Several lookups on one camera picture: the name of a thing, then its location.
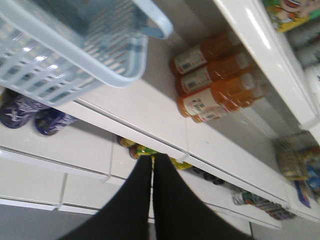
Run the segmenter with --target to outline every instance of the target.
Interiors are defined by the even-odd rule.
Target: bottle cap
[[[246,90],[251,90],[256,86],[255,79],[251,75],[251,73],[242,74],[240,76],[241,84]]]
[[[240,69],[248,68],[254,61],[250,54],[245,51],[236,54],[235,59]]]
[[[267,83],[260,84],[252,90],[255,98],[261,98],[269,92],[270,86]]]
[[[258,68],[253,69],[251,71],[251,75],[258,84],[265,84],[269,82],[264,73]]]

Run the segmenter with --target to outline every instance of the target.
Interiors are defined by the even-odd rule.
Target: grocery item
[[[320,18],[289,31],[287,37],[294,48],[314,43],[320,39]]]
[[[49,107],[19,94],[0,109],[0,121],[11,129],[25,125],[39,110]]]
[[[305,182],[304,181],[298,181],[298,180],[295,180],[293,182],[294,182],[294,186],[295,186],[296,192],[298,194],[299,201],[303,205],[305,205],[306,207],[311,208]]]
[[[241,90],[253,89],[260,78],[260,71],[256,69],[251,73],[241,74],[229,80],[215,81],[202,90],[179,97],[178,109],[183,117],[195,116],[215,108],[220,111],[220,106],[227,104],[234,94]]]
[[[271,202],[243,189],[238,189],[233,192],[232,201],[235,205],[253,205],[256,208],[265,211],[270,217],[276,220],[287,220],[296,217],[293,213],[282,208],[280,204]]]
[[[307,171],[309,173],[309,179],[306,181],[310,188],[320,196],[320,171],[317,171],[314,167],[308,166]]]
[[[137,144],[134,141],[131,141],[127,138],[124,138],[124,137],[118,136],[118,135],[116,136],[116,139],[122,147],[126,147],[126,148],[132,147],[133,145]]]
[[[133,159],[138,159],[142,155],[153,155],[156,153],[158,152],[140,144],[129,147],[129,154]]]
[[[236,112],[241,108],[251,106],[256,100],[262,98],[268,92],[269,86],[266,84],[258,85],[250,90],[241,90],[240,92],[230,96],[229,101],[224,105],[214,107],[211,110],[191,116],[196,123],[208,122],[210,120],[219,119],[230,113]]]
[[[228,79],[237,73],[249,72],[255,62],[246,51],[238,52],[222,60],[216,60],[176,79],[180,96],[194,93],[212,82]]]
[[[216,60],[222,53],[240,44],[233,31],[226,31],[214,38],[201,41],[198,45],[173,57],[169,61],[171,72],[175,76],[184,75],[208,62]]]
[[[210,181],[212,182],[214,185],[222,185],[225,183],[224,180],[206,172],[206,171],[203,171],[202,169],[200,168],[197,168],[195,166],[193,166],[191,168],[196,174],[199,174],[199,175],[202,175],[203,179],[206,180],[206,181]]]
[[[307,180],[308,172],[305,163],[294,150],[282,151],[276,154],[279,169],[289,180]]]
[[[269,16],[280,33],[320,16],[318,0],[263,0]]]
[[[36,113],[34,125],[40,134],[51,136],[77,120],[74,116],[50,108]]]
[[[178,162],[176,159],[170,157],[170,160],[172,162],[172,164],[179,170],[185,170],[185,169],[190,169],[193,166],[185,161],[183,162]]]
[[[248,191],[239,191],[232,194],[232,201],[235,205],[255,205],[259,202],[260,197]]]
[[[320,61],[320,40],[311,45],[304,46],[295,52],[301,65],[306,68]]]

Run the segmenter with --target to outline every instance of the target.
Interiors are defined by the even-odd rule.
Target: bottle label
[[[183,91],[187,94],[204,88],[211,83],[212,80],[206,67],[202,67],[199,70],[191,72],[181,78]]]
[[[200,50],[200,45],[194,46],[174,58],[174,64],[180,74],[185,74],[206,63],[207,61]]]
[[[198,114],[198,117],[203,121],[207,122],[212,119],[219,119],[225,115],[227,115],[228,111],[224,106],[216,106],[213,107],[211,110],[206,111],[204,113]]]
[[[220,106],[212,96],[210,88],[184,98],[183,105],[186,111],[192,116],[206,112],[213,107]]]
[[[245,69],[250,66],[250,59],[247,54],[239,53],[235,56],[236,63],[238,64],[240,69]]]

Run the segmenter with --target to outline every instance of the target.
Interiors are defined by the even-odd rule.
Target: plastic bottle
[[[254,65],[255,62],[249,53],[241,51],[178,77],[175,85],[176,91],[179,96],[194,93],[214,81],[228,79],[237,73],[249,72]]]
[[[35,115],[35,128],[45,136],[56,134],[59,130],[74,123],[78,118],[54,108],[42,110]]]
[[[233,31],[224,32],[215,38],[205,39],[200,44],[169,61],[171,72],[175,76],[184,75],[208,62],[216,60],[219,55],[240,44]]]
[[[304,23],[303,26],[289,31],[287,37],[294,48],[312,44],[320,38],[320,19]]]
[[[251,90],[242,90],[239,93],[231,96],[225,105],[220,106],[219,108],[221,108],[221,110],[213,108],[209,111],[191,116],[191,118],[197,124],[219,119],[242,108],[251,106],[256,100],[264,97],[268,90],[269,86],[266,84],[258,85]]]
[[[36,112],[49,107],[31,98],[19,94],[0,109],[0,121],[11,129],[25,125]]]
[[[251,90],[263,73],[255,69],[251,73],[235,76],[229,80],[218,80],[195,93],[181,96],[177,100],[178,109],[183,117],[195,116],[230,104],[230,97],[241,90]]]

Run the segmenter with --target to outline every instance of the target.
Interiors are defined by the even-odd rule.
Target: basket handle
[[[150,0],[132,0],[158,28],[143,26],[139,31],[158,39],[167,39],[173,32],[173,25],[167,16]]]

